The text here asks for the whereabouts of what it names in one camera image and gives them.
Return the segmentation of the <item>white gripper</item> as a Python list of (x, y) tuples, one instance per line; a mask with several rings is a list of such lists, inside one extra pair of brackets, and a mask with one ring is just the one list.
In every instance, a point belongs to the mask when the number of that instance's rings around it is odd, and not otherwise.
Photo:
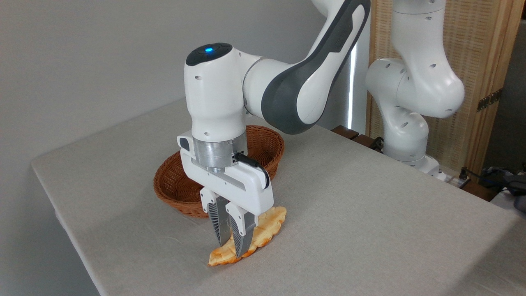
[(232, 228), (235, 254), (242, 257), (251, 246), (257, 215), (274, 205), (265, 173), (242, 162), (226, 167), (224, 172), (207, 170), (196, 160), (191, 131), (179, 135), (177, 144), (186, 175), (206, 187), (200, 191), (202, 208), (212, 221), (219, 245), (227, 243)]

